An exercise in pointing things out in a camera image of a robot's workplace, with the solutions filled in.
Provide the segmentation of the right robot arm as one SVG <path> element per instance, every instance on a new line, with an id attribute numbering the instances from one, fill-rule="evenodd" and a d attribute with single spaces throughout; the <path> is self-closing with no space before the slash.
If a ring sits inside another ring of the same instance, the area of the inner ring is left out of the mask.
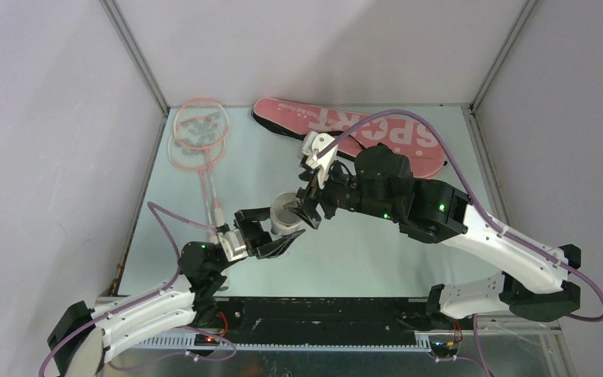
<path id="1" fill-rule="evenodd" d="M 559 247 L 545 259 L 539 243 L 521 234 L 508 236 L 454 186 L 415 178 L 408 158 L 385 145 L 364 149 L 355 158 L 355 174 L 346 173 L 333 155 L 320 156 L 318 148 L 304 146 L 299 154 L 307 185 L 298 191 L 293 212 L 312 228 L 343 209 L 391 221 L 413 240 L 454 247 L 497 268 L 495 275 L 468 284 L 433 286 L 425 307 L 433 327 L 500 311 L 551 322 L 579 309 L 580 287 L 562 268 L 579 255 L 577 247 Z"/>

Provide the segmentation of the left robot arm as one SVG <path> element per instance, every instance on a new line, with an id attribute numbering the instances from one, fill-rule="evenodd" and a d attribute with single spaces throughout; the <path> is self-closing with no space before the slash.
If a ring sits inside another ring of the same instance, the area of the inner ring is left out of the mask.
<path id="1" fill-rule="evenodd" d="M 69 306 L 47 339 L 49 353 L 39 375 L 54 363 L 62 376 L 94 376 L 105 364 L 142 340 L 173 328 L 219 328 L 227 320 L 215 293 L 224 271 L 245 258 L 277 258 L 304 231 L 288 205 L 240 210 L 235 225 L 216 225 L 207 242 L 177 247 L 177 270 L 160 285 L 100 307 L 84 301 Z"/>

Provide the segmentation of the white shuttlecock tube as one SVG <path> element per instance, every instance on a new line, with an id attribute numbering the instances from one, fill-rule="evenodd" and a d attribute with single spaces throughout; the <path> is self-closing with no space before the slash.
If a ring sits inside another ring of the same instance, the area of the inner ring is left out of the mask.
<path id="1" fill-rule="evenodd" d="M 294 204 L 294 192 L 283 192 L 274 199 L 269 209 L 271 232 L 274 235 L 286 236 L 299 230 L 302 220 L 290 211 Z"/>

